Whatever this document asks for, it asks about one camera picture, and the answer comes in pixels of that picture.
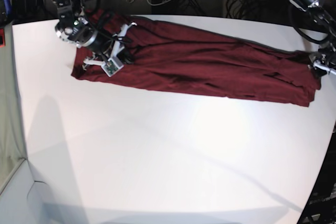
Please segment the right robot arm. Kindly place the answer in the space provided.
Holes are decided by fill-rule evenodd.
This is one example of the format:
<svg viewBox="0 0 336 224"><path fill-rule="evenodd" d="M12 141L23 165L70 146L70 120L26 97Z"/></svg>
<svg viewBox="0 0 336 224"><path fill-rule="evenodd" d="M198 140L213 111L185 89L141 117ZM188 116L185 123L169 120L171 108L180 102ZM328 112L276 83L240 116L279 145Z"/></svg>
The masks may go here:
<svg viewBox="0 0 336 224"><path fill-rule="evenodd" d="M83 60L82 68L100 67L108 76L113 76L125 65L134 63L132 54L127 49L130 39L128 30L136 23L123 24L118 33L105 30L114 13L106 10L96 23L90 18L98 12L101 0L96 0L93 10L87 10L88 0L52 0L56 5L59 22L55 26L58 38L77 48L87 48L92 55Z"/></svg>

